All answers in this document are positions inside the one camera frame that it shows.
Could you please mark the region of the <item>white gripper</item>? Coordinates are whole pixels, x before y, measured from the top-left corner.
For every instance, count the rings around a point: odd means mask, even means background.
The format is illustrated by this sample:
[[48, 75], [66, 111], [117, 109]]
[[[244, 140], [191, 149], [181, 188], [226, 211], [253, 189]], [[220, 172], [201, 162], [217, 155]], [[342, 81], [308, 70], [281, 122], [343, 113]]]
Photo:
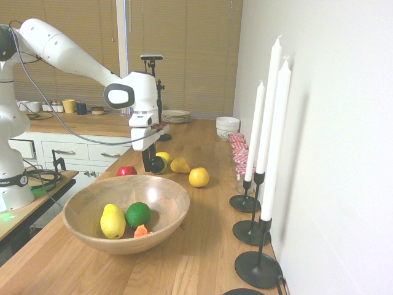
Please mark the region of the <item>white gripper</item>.
[[150, 172], [151, 163], [156, 157], [157, 130], [151, 127], [134, 127], [131, 129], [132, 148], [142, 151], [145, 172]]

